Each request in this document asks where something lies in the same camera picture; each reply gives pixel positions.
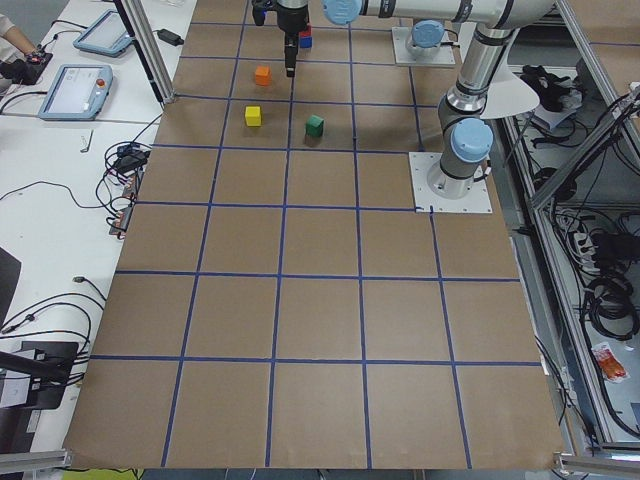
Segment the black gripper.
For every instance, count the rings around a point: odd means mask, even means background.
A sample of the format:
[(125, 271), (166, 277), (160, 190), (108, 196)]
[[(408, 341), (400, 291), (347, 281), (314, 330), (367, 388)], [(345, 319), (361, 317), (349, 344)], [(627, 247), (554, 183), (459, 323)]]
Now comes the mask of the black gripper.
[(286, 76), (295, 75), (300, 33), (307, 29), (307, 0), (277, 0), (278, 27), (285, 34)]

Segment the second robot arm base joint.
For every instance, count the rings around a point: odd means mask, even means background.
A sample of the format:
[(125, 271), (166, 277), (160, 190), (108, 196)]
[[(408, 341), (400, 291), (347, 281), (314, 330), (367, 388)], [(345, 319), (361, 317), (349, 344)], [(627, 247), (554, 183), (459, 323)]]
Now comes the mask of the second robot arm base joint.
[(444, 33), (444, 25), (440, 21), (419, 20), (409, 30), (405, 41), (406, 48), (412, 53), (436, 48), (440, 45)]

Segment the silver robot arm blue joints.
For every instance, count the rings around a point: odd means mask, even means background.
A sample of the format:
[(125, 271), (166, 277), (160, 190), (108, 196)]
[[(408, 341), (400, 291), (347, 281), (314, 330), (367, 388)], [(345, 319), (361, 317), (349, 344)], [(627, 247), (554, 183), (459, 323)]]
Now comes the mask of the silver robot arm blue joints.
[(551, 1), (324, 1), (325, 17), (346, 25), (360, 15), (378, 18), (403, 17), (474, 22), (473, 36), (458, 72), (456, 83), (443, 96), (438, 116), (443, 133), (440, 170), (454, 179), (471, 177), (485, 158), (466, 159), (452, 145), (454, 132), (467, 119), (479, 119), (484, 112), (489, 86), (506, 58), (516, 30), (530, 25), (549, 12)]

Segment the person hand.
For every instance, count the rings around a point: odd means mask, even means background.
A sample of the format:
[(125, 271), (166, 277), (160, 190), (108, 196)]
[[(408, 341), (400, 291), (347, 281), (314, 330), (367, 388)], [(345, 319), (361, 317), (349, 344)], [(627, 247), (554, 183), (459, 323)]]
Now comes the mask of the person hand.
[(4, 14), (0, 19), (1, 61), (12, 62), (37, 51), (28, 37)]

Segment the second arm base plate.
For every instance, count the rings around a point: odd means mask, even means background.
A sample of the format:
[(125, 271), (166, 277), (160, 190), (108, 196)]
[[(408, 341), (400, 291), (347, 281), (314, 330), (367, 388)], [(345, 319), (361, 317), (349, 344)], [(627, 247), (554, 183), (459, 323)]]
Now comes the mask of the second arm base plate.
[(392, 42), (395, 64), (405, 67), (453, 68), (456, 64), (454, 49), (443, 43), (423, 47), (414, 42), (413, 29), (393, 27)]

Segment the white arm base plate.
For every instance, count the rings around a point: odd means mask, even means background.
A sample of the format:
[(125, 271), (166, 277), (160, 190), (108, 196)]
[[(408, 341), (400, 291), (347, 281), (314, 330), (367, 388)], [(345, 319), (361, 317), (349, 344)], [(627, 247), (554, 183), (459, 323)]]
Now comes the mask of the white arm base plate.
[(464, 180), (447, 176), (439, 152), (410, 152), (409, 170), (417, 213), (491, 214), (491, 200), (480, 166)]

